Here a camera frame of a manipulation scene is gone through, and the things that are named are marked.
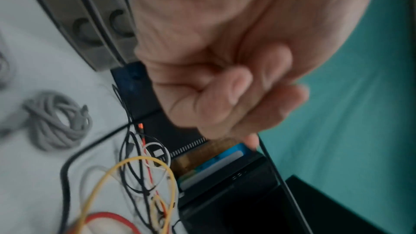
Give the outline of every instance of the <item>teal fabric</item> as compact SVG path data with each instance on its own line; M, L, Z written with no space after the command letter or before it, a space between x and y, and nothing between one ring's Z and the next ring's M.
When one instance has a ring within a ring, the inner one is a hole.
M260 134L296 174L389 233L416 224L412 0L372 0L356 30L305 77L307 104Z

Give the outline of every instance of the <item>hand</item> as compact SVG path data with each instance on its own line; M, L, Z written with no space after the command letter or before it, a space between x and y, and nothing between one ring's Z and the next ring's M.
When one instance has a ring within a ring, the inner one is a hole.
M308 99L293 82L342 45L369 0L130 2L136 54L170 120L255 148Z

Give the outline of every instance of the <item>wooden surface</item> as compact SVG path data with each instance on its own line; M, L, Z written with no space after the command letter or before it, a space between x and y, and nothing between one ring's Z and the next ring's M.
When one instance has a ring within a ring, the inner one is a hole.
M178 178L238 143L237 140L229 138L209 141L185 155L175 158L170 168Z

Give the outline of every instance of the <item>tangled wires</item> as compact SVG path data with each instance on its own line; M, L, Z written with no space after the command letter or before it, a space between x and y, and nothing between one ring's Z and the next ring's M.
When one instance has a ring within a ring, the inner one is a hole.
M87 106L80 107L58 92L42 93L23 106L34 117L37 145L46 151L79 146L92 126ZM57 111L67 117L69 126L62 123Z

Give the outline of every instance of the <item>human hand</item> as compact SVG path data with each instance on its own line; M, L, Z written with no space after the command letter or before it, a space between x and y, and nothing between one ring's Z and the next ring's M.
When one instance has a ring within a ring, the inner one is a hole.
M209 139L279 124L309 92L369 0L130 0L138 58L170 120Z

